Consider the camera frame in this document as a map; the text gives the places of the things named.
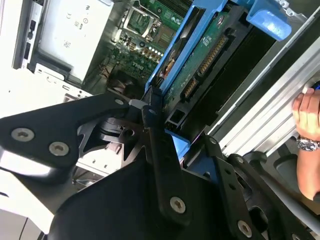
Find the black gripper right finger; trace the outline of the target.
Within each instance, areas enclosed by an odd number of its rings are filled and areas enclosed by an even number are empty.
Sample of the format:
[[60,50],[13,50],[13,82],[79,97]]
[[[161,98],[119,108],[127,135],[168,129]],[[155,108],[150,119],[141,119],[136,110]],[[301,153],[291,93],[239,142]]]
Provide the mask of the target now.
[[223,204],[225,240],[312,240],[316,215],[263,167],[264,153],[224,158],[219,143],[203,137],[203,170],[210,174]]

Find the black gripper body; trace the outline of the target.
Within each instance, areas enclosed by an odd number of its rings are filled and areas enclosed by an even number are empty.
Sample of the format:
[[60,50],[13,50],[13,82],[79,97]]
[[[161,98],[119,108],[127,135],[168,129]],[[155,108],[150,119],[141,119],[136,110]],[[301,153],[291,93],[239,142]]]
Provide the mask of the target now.
[[176,158],[138,160],[70,197],[50,240],[226,240],[232,237],[219,184],[233,168],[210,158],[210,179]]

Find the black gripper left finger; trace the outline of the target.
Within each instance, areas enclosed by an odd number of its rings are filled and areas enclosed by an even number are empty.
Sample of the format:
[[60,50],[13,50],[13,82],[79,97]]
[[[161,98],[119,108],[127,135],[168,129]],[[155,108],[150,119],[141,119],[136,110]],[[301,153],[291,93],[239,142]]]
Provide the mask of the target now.
[[0,120],[0,167],[45,183],[62,183],[79,158],[114,142],[121,166],[146,161],[154,172],[157,205],[168,221],[187,226],[191,213],[173,138],[165,132],[163,98],[149,87],[141,99],[107,92]]

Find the person's hand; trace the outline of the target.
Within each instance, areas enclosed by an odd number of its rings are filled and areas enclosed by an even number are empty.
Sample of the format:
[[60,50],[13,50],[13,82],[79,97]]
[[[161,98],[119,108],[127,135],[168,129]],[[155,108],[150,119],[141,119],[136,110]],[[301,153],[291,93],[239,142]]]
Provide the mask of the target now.
[[302,138],[320,141],[320,90],[308,88],[293,102],[296,130]]

